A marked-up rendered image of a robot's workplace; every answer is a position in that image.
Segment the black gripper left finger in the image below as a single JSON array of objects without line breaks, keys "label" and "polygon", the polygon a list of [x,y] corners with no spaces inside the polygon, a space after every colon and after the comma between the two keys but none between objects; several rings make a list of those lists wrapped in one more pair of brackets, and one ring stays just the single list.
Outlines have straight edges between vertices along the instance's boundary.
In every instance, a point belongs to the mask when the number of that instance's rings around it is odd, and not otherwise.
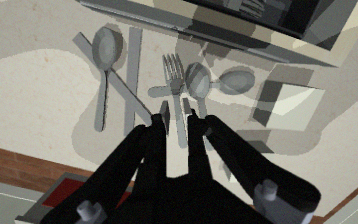
[{"label": "black gripper left finger", "polygon": [[121,224],[157,224],[159,177],[167,176],[168,100],[150,117],[151,126],[134,127],[88,180],[40,224],[101,224],[117,207],[137,167]]}]

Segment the grey open-top tray box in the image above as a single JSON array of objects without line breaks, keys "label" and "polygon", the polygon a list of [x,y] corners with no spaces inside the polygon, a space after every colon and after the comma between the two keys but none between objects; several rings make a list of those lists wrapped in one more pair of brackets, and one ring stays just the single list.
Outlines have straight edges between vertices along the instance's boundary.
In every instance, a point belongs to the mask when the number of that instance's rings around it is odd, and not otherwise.
[{"label": "grey open-top tray box", "polygon": [[183,0],[81,1],[209,35],[291,64],[340,68],[358,39],[358,0],[322,0],[303,39]]}]

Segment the grey metal spoon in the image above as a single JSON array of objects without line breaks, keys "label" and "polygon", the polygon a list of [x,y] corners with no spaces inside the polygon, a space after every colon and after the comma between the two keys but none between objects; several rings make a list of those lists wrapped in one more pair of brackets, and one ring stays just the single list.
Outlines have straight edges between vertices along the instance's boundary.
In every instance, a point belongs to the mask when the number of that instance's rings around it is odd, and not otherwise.
[{"label": "grey metal spoon", "polygon": [[95,114],[94,128],[101,132],[104,124],[104,110],[107,89],[106,71],[113,66],[117,54],[117,42],[111,29],[101,27],[94,36],[92,42],[93,60],[100,70],[101,82],[98,94],[98,102]]},{"label": "grey metal spoon", "polygon": [[[220,91],[227,95],[240,95],[248,92],[254,84],[255,76],[250,72],[241,70],[226,74],[219,83],[210,83],[210,88],[219,88]],[[150,88],[147,92],[148,96],[152,98],[172,95],[167,86]],[[185,85],[180,85],[179,94],[186,92]]]},{"label": "grey metal spoon", "polygon": [[[205,67],[199,62],[189,64],[184,74],[184,83],[189,95],[198,100],[201,119],[205,119],[207,114],[203,98],[208,94],[210,87],[209,75]],[[213,151],[214,148],[206,136],[204,136],[204,139],[207,151]]]}]

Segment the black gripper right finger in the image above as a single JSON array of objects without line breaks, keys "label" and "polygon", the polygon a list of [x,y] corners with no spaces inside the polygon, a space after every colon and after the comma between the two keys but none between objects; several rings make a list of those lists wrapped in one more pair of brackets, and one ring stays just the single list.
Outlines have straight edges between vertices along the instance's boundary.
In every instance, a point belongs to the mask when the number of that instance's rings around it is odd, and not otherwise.
[{"label": "black gripper right finger", "polygon": [[310,182],[270,162],[215,115],[200,119],[183,98],[188,132],[190,224],[223,224],[203,136],[253,200],[257,212],[274,224],[309,224],[320,200]]}]

